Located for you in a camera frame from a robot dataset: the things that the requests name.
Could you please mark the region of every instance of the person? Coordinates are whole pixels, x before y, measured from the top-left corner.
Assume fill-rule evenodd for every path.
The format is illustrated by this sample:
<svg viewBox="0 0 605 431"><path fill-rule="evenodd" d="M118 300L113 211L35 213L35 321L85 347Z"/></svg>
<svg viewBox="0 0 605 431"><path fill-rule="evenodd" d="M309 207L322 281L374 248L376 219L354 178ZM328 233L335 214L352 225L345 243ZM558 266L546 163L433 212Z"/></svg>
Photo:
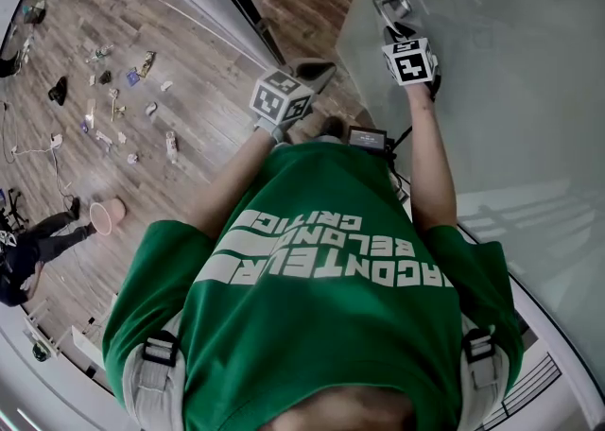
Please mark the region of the person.
<svg viewBox="0 0 605 431"><path fill-rule="evenodd" d="M15 247L5 246L0 268L0 302L17 306L31 300L38 288L45 264L96 233L92 223L72 233L53 236L79 219L80 201L74 198L69 211L52 215L17 236Z"/></svg>
<svg viewBox="0 0 605 431"><path fill-rule="evenodd" d="M508 361L503 399L523 354L504 254L458 232L430 93L406 89L413 223L387 162L334 143L332 118L322 142L291 147L259 124L187 223L148 228L103 338L114 394L141 427L179 429L146 425L139 406L156 389L157 412L181 388L166 406L186 430L457 429L466 318ZM184 370L172 352L176 373L163 370L164 345ZM136 373L135 349L153 372Z"/></svg>
<svg viewBox="0 0 605 431"><path fill-rule="evenodd" d="M0 78L12 77L19 73L21 69L20 55L21 52L18 51L10 60L0 59Z"/></svg>

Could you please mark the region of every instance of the shoe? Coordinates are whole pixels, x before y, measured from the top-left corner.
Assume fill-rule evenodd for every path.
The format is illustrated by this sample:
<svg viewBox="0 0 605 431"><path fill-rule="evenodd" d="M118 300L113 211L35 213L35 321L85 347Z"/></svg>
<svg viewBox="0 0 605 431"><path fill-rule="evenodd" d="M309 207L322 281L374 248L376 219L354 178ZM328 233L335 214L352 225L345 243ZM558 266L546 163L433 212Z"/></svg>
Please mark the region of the shoe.
<svg viewBox="0 0 605 431"><path fill-rule="evenodd" d="M332 135L339 140L342 140L342 136L344 135L344 122L340 120L338 117L330 116L323 121L321 124L320 135Z"/></svg>
<svg viewBox="0 0 605 431"><path fill-rule="evenodd" d="M72 207L69 208L69 216L72 217L72 219L74 221L78 221L79 220L79 207L80 207L80 201L79 198L74 198L74 200L72 201Z"/></svg>
<svg viewBox="0 0 605 431"><path fill-rule="evenodd" d="M86 226L84 226L84 229L86 230L86 237L96 234L96 228L93 223L88 223Z"/></svg>

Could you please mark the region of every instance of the backpack strap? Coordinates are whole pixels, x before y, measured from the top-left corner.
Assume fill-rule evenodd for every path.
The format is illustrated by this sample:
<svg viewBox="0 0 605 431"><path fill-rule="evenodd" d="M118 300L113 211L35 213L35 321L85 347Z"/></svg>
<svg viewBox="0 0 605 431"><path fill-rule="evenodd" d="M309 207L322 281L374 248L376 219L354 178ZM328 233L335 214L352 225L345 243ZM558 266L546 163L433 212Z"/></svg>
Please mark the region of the backpack strap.
<svg viewBox="0 0 605 431"><path fill-rule="evenodd" d="M179 349L182 312L135 347L124 366L122 388L129 415L146 431L183 431L185 359Z"/></svg>
<svg viewBox="0 0 605 431"><path fill-rule="evenodd" d="M460 390L462 411L458 431L477 429L504 399L509 381L509 358L493 343L490 332L462 315Z"/></svg>

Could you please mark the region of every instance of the laminate flooring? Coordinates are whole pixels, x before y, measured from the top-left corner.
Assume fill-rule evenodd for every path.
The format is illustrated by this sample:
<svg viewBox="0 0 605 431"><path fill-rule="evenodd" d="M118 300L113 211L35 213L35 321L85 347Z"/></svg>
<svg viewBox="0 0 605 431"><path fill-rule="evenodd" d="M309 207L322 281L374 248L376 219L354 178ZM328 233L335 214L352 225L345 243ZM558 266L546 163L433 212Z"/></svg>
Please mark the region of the laminate flooring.
<svg viewBox="0 0 605 431"><path fill-rule="evenodd" d="M24 4L36 1L24 0ZM164 1L198 16L179 0ZM281 26L276 36L287 55L337 61L334 46L348 0L331 0L337 9L327 21L318 0L288 9L283 8L284 1L261 0L260 4L272 24ZM249 97L262 70L158 0L45 2L46 17L31 33L29 62L16 77L0 79L0 100L9 104L0 117L4 116L9 161L11 147L46 149L51 134L61 133L63 145L56 150L58 175L50 152L24 154L13 164L0 158L0 186L23 193L20 210L32 223L64 210L68 201L60 192L82 199L82 224L88 222L87 209L94 201L119 197L128 208L111 236L95 235L45 268L39 290L26 309L47 299L50 314L42 328L57 339L71 325L85 328L90 317L102 326L99 320L119 291L147 226L158 219L183 219L200 188L247 139L255 119L247 108ZM18 30L2 53L4 59L30 34L21 11L14 22ZM114 45L110 56L87 63L91 52L104 44ZM157 52L155 63L147 78L130 87L126 73L142 65L148 50ZM112 83L89 86L89 76L98 79L105 70L111 70ZM68 79L68 96L60 107L48 99L47 92L63 76ZM167 80L174 85L162 92L160 86ZM110 87L120 92L116 105L127 108L114 122ZM79 124L91 99L96 104L95 127L84 133ZM151 117L145 115L149 102L158 104ZM349 120L367 118L342 71L316 107L318 115L310 117L300 138L327 113ZM109 150L96 140L97 130L113 140ZM179 141L176 164L166 158L168 130L174 130ZM127 137L124 145L118 142L119 132ZM128 164L131 153L138 154L138 164ZM101 335L95 332L92 340L98 342ZM81 361L81 355L69 356Z"/></svg>

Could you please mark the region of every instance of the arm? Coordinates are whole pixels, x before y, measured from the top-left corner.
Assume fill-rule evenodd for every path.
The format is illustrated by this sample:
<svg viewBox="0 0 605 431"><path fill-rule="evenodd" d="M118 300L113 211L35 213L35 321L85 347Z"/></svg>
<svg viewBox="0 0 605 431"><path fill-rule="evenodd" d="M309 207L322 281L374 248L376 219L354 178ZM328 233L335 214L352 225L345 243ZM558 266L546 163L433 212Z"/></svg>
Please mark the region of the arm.
<svg viewBox="0 0 605 431"><path fill-rule="evenodd" d="M274 147L275 139L266 130L253 133L199 196L187 222L211 239L217 239Z"/></svg>
<svg viewBox="0 0 605 431"><path fill-rule="evenodd" d="M411 206L420 235L457 226L456 192L433 102L423 84L406 87L412 115Z"/></svg>

